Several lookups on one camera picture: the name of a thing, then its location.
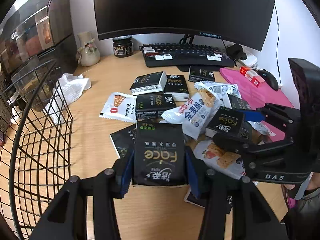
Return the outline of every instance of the wire mesh basket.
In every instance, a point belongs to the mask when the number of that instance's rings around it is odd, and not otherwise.
[[[35,78],[14,100],[9,92],[19,80],[5,89],[0,85],[0,213],[20,239],[29,238],[70,177],[73,122],[61,92],[57,60],[37,66],[22,78],[27,75]],[[13,112],[15,119],[21,119],[19,125],[10,122]]]

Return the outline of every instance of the computer mouse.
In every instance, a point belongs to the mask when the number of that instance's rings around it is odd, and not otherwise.
[[[259,76],[261,76],[266,81],[266,83],[273,90],[275,91],[279,90],[278,81],[276,80],[274,75],[272,75],[269,71],[266,71],[265,69],[259,69],[259,70],[256,70],[256,72],[258,73]]]

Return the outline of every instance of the ceramic vase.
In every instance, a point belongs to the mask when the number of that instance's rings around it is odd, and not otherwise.
[[[84,67],[92,66],[99,62],[100,52],[96,45],[94,44],[94,39],[90,32],[82,32],[78,34],[80,40],[80,48],[78,52],[80,53],[79,63]]]

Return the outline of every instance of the mechanical keyboard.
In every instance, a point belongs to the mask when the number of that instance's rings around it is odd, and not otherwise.
[[[176,65],[218,65],[233,67],[234,62],[217,47],[196,44],[156,43],[139,46],[147,67]]]

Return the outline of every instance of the red box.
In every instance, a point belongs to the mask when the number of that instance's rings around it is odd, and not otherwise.
[[[250,67],[241,67],[241,68],[240,68],[240,73],[241,73],[242,75],[245,75],[245,73],[246,73],[248,70],[252,70],[252,68],[250,68]]]
[[[244,76],[256,87],[258,87],[261,83],[265,82],[265,80],[259,76],[254,70],[246,70]]]

